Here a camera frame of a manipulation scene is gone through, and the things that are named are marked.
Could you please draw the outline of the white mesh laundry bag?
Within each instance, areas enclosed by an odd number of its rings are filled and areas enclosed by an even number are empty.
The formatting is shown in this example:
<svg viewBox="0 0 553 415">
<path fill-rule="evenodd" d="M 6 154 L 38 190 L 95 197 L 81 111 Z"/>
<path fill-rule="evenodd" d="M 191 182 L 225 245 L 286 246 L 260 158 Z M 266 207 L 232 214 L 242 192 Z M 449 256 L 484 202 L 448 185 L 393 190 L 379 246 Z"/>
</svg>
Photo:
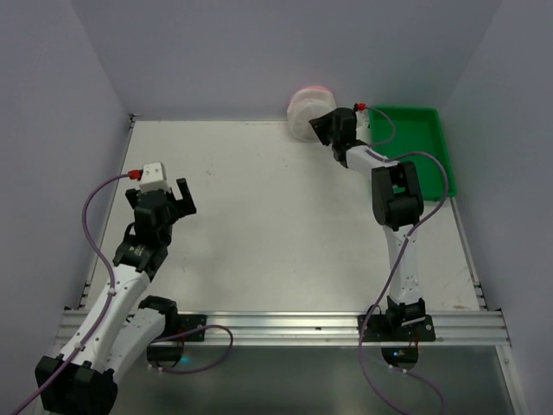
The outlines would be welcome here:
<svg viewBox="0 0 553 415">
<path fill-rule="evenodd" d="M 308 86 L 297 91 L 286 111 L 291 136 L 302 142 L 317 141 L 309 121 L 331 112 L 335 107 L 334 95 L 326 87 Z"/>
</svg>

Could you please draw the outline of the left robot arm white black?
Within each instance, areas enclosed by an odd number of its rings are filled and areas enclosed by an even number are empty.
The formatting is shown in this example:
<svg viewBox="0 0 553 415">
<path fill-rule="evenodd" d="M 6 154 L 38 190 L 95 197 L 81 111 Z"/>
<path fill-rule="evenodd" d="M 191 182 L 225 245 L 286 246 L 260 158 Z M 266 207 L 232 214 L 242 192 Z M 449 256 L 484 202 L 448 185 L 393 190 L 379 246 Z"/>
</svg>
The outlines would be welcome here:
<svg viewBox="0 0 553 415">
<path fill-rule="evenodd" d="M 107 264 L 108 281 L 73 337 L 55 357 L 44 356 L 35 368 L 44 410 L 57 414 L 107 414 L 118 395 L 118 384 L 149 342 L 175 327 L 176 304 L 152 297 L 141 308 L 137 323 L 126 321 L 168 256 L 173 225 L 196 214 L 186 179 L 176 186 L 176 198 L 165 181 L 145 184 L 146 173 L 125 197 L 134 220 Z"/>
</svg>

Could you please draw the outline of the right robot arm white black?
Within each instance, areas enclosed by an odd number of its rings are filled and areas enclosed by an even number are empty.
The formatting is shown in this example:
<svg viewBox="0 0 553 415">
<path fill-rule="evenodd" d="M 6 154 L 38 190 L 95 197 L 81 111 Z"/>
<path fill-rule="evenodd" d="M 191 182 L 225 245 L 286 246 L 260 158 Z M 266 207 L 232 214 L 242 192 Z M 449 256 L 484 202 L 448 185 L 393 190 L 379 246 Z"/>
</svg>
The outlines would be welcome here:
<svg viewBox="0 0 553 415">
<path fill-rule="evenodd" d="M 359 320 L 360 340 L 406 342 L 416 338 L 427 317 L 416 256 L 422 191 L 414 163 L 391 160 L 358 138 L 358 109 L 339 107 L 308 123 L 338 163 L 370 179 L 373 215 L 385 232 L 391 271 L 374 305 Z"/>
</svg>

